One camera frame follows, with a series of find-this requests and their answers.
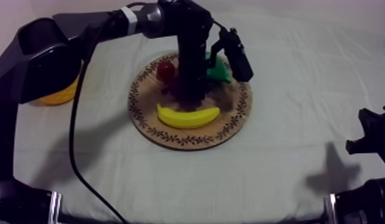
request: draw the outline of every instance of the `white wall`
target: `white wall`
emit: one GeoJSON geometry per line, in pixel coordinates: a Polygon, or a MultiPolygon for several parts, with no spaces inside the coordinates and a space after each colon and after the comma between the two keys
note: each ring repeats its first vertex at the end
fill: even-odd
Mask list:
{"type": "MultiPolygon", "coordinates": [[[[105,11],[131,0],[0,0],[0,54],[17,29],[60,12],[105,11]]],[[[385,0],[197,0],[214,13],[238,11],[320,20],[385,35],[385,0]]]]}

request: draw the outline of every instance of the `yellow bowl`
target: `yellow bowl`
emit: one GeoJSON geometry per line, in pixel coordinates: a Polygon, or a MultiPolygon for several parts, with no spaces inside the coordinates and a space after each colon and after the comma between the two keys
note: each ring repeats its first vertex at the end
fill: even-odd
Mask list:
{"type": "Polygon", "coordinates": [[[78,82],[79,82],[79,78],[77,77],[77,79],[66,89],[63,89],[54,94],[42,97],[39,100],[47,105],[60,105],[60,104],[64,104],[65,102],[69,102],[74,98],[74,95],[76,94],[76,87],[78,82]]]}

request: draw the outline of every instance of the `white tablecloth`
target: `white tablecloth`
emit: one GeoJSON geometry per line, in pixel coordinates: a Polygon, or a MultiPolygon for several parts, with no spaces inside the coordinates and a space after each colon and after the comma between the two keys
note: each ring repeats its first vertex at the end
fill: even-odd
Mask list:
{"type": "MultiPolygon", "coordinates": [[[[319,216],[322,197],[385,177],[377,155],[348,155],[358,110],[385,105],[385,36],[338,24],[203,4],[237,28],[255,76],[248,122],[230,141],[194,153],[146,140],[127,111],[136,73],[177,49],[135,35],[98,45],[77,118],[76,160],[91,185],[135,222],[273,222],[319,216]]],[[[213,28],[208,44],[218,39],[213,28]]],[[[64,195],[66,213],[115,219],[75,177],[72,104],[19,108],[15,176],[64,195]]]]}

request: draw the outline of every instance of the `black cable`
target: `black cable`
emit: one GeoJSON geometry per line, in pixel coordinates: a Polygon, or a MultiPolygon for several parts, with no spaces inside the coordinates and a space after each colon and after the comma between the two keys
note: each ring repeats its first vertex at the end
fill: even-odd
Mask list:
{"type": "Polygon", "coordinates": [[[213,23],[214,23],[215,25],[219,26],[221,29],[227,30],[226,27],[224,27],[223,25],[221,25],[221,24],[218,23],[217,21],[213,20],[213,23]]]}
{"type": "MultiPolygon", "coordinates": [[[[143,2],[134,2],[129,5],[127,5],[128,8],[137,6],[137,5],[144,5],[143,2]]],[[[72,113],[70,116],[70,127],[69,127],[69,156],[70,156],[70,164],[72,165],[72,169],[77,176],[77,178],[98,198],[104,203],[121,221],[123,224],[128,224],[126,219],[102,196],[100,195],[81,175],[79,169],[76,165],[76,160],[74,159],[74,130],[76,126],[76,117],[77,117],[77,108],[80,101],[80,94],[81,94],[81,88],[83,86],[83,81],[85,77],[85,73],[87,71],[87,67],[89,62],[91,61],[92,55],[94,54],[95,47],[98,45],[100,36],[102,35],[104,29],[108,26],[109,23],[111,23],[115,19],[116,14],[112,14],[100,27],[97,36],[95,37],[91,49],[89,50],[85,60],[84,64],[81,68],[81,72],[79,75],[79,81],[76,87],[76,93],[74,95],[73,100],[73,106],[72,106],[72,113]]]]}

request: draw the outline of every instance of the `toy banana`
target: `toy banana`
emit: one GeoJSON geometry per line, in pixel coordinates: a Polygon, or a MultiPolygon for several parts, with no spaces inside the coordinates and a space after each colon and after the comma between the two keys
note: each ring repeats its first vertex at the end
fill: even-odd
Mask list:
{"type": "Polygon", "coordinates": [[[212,122],[221,112],[218,107],[193,112],[177,112],[157,104],[158,118],[164,124],[179,129],[194,129],[212,122]]]}

